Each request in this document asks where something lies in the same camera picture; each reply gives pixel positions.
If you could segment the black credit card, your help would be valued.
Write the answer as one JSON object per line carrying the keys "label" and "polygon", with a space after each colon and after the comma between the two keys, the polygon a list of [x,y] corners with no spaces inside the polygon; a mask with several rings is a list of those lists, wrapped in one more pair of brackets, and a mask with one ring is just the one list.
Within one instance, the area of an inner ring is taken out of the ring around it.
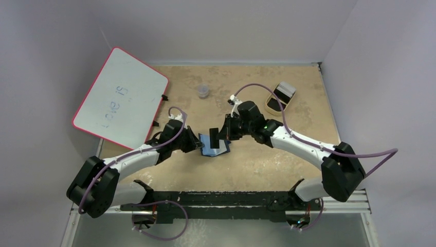
{"label": "black credit card", "polygon": [[209,141],[211,149],[219,149],[220,148],[220,140],[217,135],[219,134],[218,128],[209,129]]}

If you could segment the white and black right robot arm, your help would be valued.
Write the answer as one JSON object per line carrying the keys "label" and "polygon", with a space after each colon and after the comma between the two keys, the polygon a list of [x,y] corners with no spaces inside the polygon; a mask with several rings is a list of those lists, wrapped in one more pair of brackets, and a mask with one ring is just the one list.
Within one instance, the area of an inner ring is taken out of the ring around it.
{"label": "white and black right robot arm", "polygon": [[320,177],[302,179],[291,188],[288,201],[292,208],[302,209],[310,200],[322,197],[345,202],[365,178],[366,173],[349,144],[317,142],[287,130],[284,123],[266,119],[253,101],[241,101],[232,95],[228,102],[232,111],[226,114],[216,139],[234,141],[251,136],[257,143],[287,151],[321,171]]}

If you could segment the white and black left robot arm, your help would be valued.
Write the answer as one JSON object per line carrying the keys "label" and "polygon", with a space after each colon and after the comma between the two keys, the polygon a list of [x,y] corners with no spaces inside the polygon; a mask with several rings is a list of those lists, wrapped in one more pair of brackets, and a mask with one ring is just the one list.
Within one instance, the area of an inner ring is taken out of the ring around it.
{"label": "white and black left robot arm", "polygon": [[115,200],[120,192],[119,181],[162,163],[176,150],[188,153],[203,146],[186,120],[184,112],[170,115],[163,131],[137,149],[106,159],[89,157],[67,189],[67,198],[79,207],[79,213],[92,218],[100,217],[111,206],[124,204],[122,200]]}

